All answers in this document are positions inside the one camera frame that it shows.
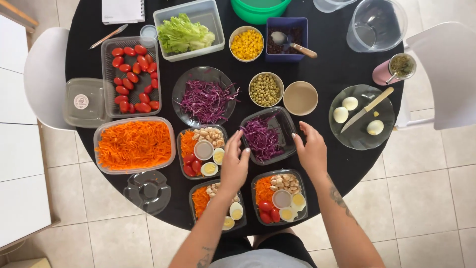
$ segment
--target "bowl of peas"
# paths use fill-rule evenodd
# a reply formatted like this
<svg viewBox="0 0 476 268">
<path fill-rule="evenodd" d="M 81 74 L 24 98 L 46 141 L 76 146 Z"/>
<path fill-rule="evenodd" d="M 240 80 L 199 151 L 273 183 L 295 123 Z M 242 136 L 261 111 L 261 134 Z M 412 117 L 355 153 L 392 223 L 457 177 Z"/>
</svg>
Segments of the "bowl of peas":
<svg viewBox="0 0 476 268">
<path fill-rule="evenodd" d="M 260 72 L 249 82 L 248 93 L 256 105 L 267 108 L 281 101 L 284 84 L 274 73 Z"/>
<path fill-rule="evenodd" d="M 241 26 L 232 32 L 228 44 L 235 59 L 252 62 L 263 52 L 265 40 L 255 27 Z"/>
</svg>

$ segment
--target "knife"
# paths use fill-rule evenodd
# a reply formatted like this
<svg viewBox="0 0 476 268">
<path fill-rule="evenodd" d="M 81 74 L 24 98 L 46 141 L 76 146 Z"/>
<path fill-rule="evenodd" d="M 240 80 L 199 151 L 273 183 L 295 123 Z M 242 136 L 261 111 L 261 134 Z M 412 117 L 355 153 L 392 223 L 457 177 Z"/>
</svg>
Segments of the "knife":
<svg viewBox="0 0 476 268">
<path fill-rule="evenodd" d="M 99 46 L 102 42 L 106 41 L 106 40 L 109 39 L 111 36 L 122 32 L 127 26 L 129 26 L 129 24 L 124 24 L 124 25 L 122 25 L 122 26 L 119 27 L 117 30 L 115 30 L 115 31 L 113 31 L 112 33 L 108 34 L 108 35 L 107 35 L 106 37 L 104 37 L 103 39 L 101 39 L 101 40 L 97 41 L 96 43 L 94 43 L 94 45 L 92 45 L 89 49 L 93 49 L 93 48 Z"/>
<path fill-rule="evenodd" d="M 375 98 L 369 105 L 365 106 L 360 112 L 354 115 L 347 123 L 344 125 L 340 133 L 343 133 L 346 129 L 350 127 L 353 123 L 355 123 L 360 117 L 364 114 L 372 110 L 377 104 L 379 104 L 382 100 L 387 98 L 393 92 L 393 87 L 387 88 L 382 94 L 380 94 L 377 98 Z"/>
</svg>

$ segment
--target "black shorts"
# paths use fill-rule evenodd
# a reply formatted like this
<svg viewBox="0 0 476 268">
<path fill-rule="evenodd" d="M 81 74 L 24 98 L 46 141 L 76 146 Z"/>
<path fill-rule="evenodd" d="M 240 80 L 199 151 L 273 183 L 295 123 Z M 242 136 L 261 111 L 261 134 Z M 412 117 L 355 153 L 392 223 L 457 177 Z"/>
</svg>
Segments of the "black shorts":
<svg viewBox="0 0 476 268">
<path fill-rule="evenodd" d="M 317 268 L 301 239 L 293 234 L 279 233 L 268 237 L 259 244 L 257 249 L 264 248 L 274 249 L 291 257 L 303 260 L 312 267 Z M 221 237 L 211 262 L 251 250 L 253 250 L 253 247 L 246 237 Z"/>
</svg>

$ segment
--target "purple cabbage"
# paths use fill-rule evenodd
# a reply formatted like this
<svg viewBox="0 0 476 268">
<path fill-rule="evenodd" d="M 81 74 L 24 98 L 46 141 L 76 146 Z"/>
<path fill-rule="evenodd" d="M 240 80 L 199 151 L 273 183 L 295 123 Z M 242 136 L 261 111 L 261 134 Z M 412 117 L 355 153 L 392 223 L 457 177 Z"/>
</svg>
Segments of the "purple cabbage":
<svg viewBox="0 0 476 268">
<path fill-rule="evenodd" d="M 259 116 L 246 122 L 245 127 L 240 127 L 248 141 L 249 148 L 257 161 L 264 162 L 284 153 L 278 144 L 278 131 L 276 128 L 268 129 L 268 121 L 275 115 L 260 119 Z"/>
<path fill-rule="evenodd" d="M 219 119 L 228 120 L 222 115 L 226 110 L 225 105 L 238 96 L 239 88 L 236 93 L 230 93 L 234 84 L 222 89 L 217 82 L 189 80 L 182 101 L 177 103 L 180 104 L 182 112 L 191 113 L 191 117 L 196 117 L 200 123 L 216 124 Z"/>
</svg>

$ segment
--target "peeled egg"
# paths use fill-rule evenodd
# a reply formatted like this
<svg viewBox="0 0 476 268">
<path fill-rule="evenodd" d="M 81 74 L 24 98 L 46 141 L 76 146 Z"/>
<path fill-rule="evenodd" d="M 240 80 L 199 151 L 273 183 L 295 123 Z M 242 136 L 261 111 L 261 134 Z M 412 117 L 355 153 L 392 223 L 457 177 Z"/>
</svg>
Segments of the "peeled egg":
<svg viewBox="0 0 476 268">
<path fill-rule="evenodd" d="M 347 110 L 352 111 L 358 106 L 358 100 L 355 97 L 347 97 L 342 101 L 342 106 Z"/>
<path fill-rule="evenodd" d="M 200 172 L 205 176 L 213 176 L 218 172 L 218 165 L 214 162 L 208 162 L 203 164 Z"/>
<path fill-rule="evenodd" d="M 225 155 L 225 150 L 222 148 L 217 148 L 213 151 L 213 161 L 217 165 L 221 165 L 223 162 L 223 156 Z"/>
<path fill-rule="evenodd" d="M 306 199 L 302 194 L 295 194 L 291 199 L 291 207 L 297 211 L 302 211 L 306 206 Z"/>
<path fill-rule="evenodd" d="M 234 220 L 239 220 L 243 216 L 243 206 L 238 202 L 231 203 L 230 217 Z"/>
<path fill-rule="evenodd" d="M 349 117 L 349 111 L 345 107 L 338 107 L 334 110 L 334 120 L 342 124 Z"/>
<path fill-rule="evenodd" d="M 378 135 L 384 130 L 384 123 L 380 120 L 374 120 L 367 126 L 367 132 L 370 135 Z"/>
<path fill-rule="evenodd" d="M 288 206 L 279 210 L 279 216 L 281 219 L 287 222 L 294 222 L 294 218 L 298 216 L 298 212 L 292 207 Z"/>
<path fill-rule="evenodd" d="M 226 216 L 225 217 L 225 222 L 223 223 L 223 226 L 222 226 L 221 229 L 223 231 L 228 231 L 228 230 L 232 229 L 233 226 L 235 226 L 235 221 L 230 216 Z"/>
</svg>

